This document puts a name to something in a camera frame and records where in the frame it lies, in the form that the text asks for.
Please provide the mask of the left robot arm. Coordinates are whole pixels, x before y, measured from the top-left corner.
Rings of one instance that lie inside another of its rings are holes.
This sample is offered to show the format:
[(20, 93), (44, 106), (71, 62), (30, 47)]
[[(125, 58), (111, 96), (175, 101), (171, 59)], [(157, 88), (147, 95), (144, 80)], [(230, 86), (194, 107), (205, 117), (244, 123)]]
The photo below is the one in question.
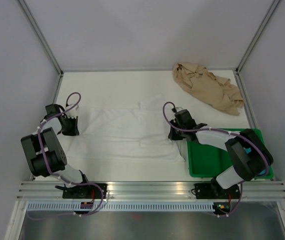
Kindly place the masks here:
[(92, 186), (86, 182), (81, 170), (68, 164), (65, 151), (58, 135), (75, 137), (78, 130), (79, 106), (77, 104), (50, 104), (45, 107), (46, 115), (37, 130), (21, 138), (21, 146), (29, 170), (35, 177), (54, 177), (67, 188), (73, 188), (80, 198), (87, 198)]

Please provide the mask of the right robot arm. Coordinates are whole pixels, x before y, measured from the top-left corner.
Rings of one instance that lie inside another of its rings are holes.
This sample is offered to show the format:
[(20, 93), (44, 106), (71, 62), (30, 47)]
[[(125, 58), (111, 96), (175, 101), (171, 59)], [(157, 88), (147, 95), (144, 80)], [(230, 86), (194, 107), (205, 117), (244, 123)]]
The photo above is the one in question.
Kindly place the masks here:
[(200, 178), (211, 177), (210, 182), (194, 185), (198, 199), (239, 198), (240, 184), (269, 174), (274, 159), (259, 130), (211, 128), (197, 124), (186, 109), (173, 107), (171, 111), (174, 118), (167, 121), (168, 138), (185, 140), (191, 170)]

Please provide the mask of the white t shirt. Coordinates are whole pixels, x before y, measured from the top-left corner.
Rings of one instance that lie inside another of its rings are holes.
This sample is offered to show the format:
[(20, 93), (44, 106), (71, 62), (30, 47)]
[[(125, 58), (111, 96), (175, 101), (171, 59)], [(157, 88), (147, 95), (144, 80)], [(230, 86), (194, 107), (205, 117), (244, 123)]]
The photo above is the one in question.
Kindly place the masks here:
[(78, 136), (61, 136), (68, 158), (132, 162), (184, 162), (178, 144), (169, 140), (173, 116), (162, 94), (140, 101), (136, 108), (80, 110)]

